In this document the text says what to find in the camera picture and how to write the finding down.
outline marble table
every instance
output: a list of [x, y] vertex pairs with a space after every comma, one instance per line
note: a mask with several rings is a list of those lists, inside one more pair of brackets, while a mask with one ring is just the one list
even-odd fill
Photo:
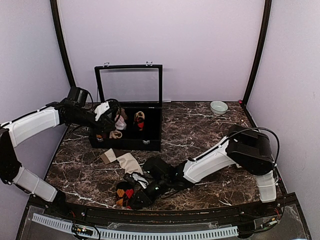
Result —
[[[209, 102], [168, 102], [163, 104], [161, 152], [131, 151], [142, 165], [146, 159], [160, 155], [176, 166], [188, 157], [196, 157], [215, 145], [233, 124], [250, 127], [237, 102], [227, 102], [229, 110], [214, 116]], [[107, 149], [92, 148], [86, 127], [74, 132], [69, 127], [57, 149], [46, 181], [66, 193], [67, 201], [101, 208], [115, 205], [117, 183], [125, 170], [118, 162], [106, 165], [100, 155]], [[205, 177], [190, 189], [169, 198], [158, 199], [144, 210], [197, 210], [234, 206], [259, 201], [255, 178], [234, 165]]]

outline lavender wall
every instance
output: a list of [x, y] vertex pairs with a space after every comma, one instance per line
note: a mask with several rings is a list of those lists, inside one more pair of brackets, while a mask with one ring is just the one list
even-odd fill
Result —
[[264, 0], [58, 2], [76, 83], [94, 98], [95, 66], [149, 60], [163, 64], [164, 100], [243, 97]]
[[[0, 2], [0, 123], [68, 94], [50, 1]], [[23, 165], [44, 177], [64, 132], [49, 129], [16, 148]], [[28, 196], [0, 182], [0, 239], [16, 239]]]
[[320, 1], [274, 1], [248, 109], [281, 141], [279, 170], [320, 239]]

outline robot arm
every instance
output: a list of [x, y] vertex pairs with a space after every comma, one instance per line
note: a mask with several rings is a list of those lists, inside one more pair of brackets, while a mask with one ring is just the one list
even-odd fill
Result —
[[[235, 125], [229, 130], [229, 136], [244, 129]], [[183, 168], [183, 177], [195, 184], [204, 177], [233, 164], [239, 164], [255, 176], [260, 200], [263, 203], [276, 200], [275, 166], [269, 138], [253, 130], [240, 133], [232, 139], [225, 136], [208, 151], [188, 160]]]
[[204, 177], [233, 164], [239, 164], [255, 176], [263, 203], [276, 200], [275, 164], [268, 136], [234, 125], [217, 145], [177, 167], [172, 167], [159, 157], [149, 158], [143, 169], [155, 181], [139, 190], [129, 205], [132, 209], [147, 207], [169, 189], [180, 191], [190, 188]]
[[72, 87], [67, 98], [61, 102], [52, 102], [35, 112], [0, 125], [0, 178], [3, 183], [13, 183], [50, 203], [64, 202], [64, 193], [26, 169], [18, 161], [14, 148], [32, 136], [62, 124], [78, 124], [103, 132], [115, 130], [115, 122], [108, 114], [120, 108], [118, 101], [111, 99], [98, 105], [95, 111], [88, 110], [83, 108], [88, 94], [84, 89]]

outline white bowl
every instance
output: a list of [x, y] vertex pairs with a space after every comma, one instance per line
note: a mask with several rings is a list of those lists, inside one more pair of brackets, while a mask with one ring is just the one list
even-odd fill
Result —
[[214, 115], [220, 116], [227, 112], [228, 105], [223, 101], [212, 101], [210, 103], [210, 108]]

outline beige sock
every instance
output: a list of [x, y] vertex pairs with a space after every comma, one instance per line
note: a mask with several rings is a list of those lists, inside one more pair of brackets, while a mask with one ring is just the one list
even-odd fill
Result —
[[131, 153], [125, 153], [120, 150], [109, 149], [100, 156], [105, 164], [109, 164], [118, 160], [120, 167], [125, 170], [125, 173], [132, 174], [133, 172], [144, 174], [138, 161]]
[[137, 160], [134, 158], [134, 156], [131, 155], [131, 153], [126, 153], [125, 155], [122, 155], [117, 158], [120, 167], [125, 169], [125, 173], [132, 174], [133, 172], [144, 174], [142, 172], [141, 166], [137, 162]]

